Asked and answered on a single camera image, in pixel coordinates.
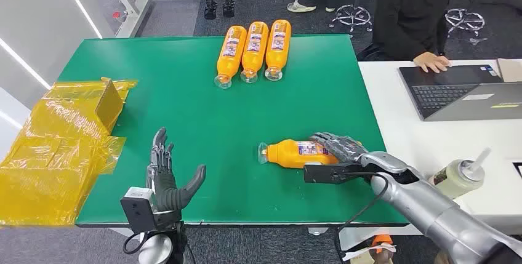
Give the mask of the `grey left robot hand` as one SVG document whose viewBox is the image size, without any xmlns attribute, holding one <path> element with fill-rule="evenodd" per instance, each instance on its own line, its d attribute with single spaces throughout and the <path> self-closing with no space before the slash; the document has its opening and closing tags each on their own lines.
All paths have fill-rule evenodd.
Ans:
<svg viewBox="0 0 522 264">
<path fill-rule="evenodd" d="M 166 141 L 167 129 L 161 127 L 152 140 L 150 163 L 147 166 L 147 187 L 155 194 L 157 211 L 171 214 L 179 221 L 182 218 L 182 210 L 186 208 L 206 179 L 206 166 L 199 165 L 193 178 L 179 188 L 175 182 L 172 165 L 174 144 L 167 144 Z"/>
</svg>

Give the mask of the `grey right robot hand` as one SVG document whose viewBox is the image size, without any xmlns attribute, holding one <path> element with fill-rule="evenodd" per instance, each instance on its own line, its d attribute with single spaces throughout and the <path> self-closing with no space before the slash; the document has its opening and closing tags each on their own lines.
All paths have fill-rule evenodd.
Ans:
<svg viewBox="0 0 522 264">
<path fill-rule="evenodd" d="M 335 135 L 329 132 L 316 132 L 310 140 L 325 147 L 340 163 L 358 162 L 368 150 L 360 142 L 347 136 Z"/>
</svg>

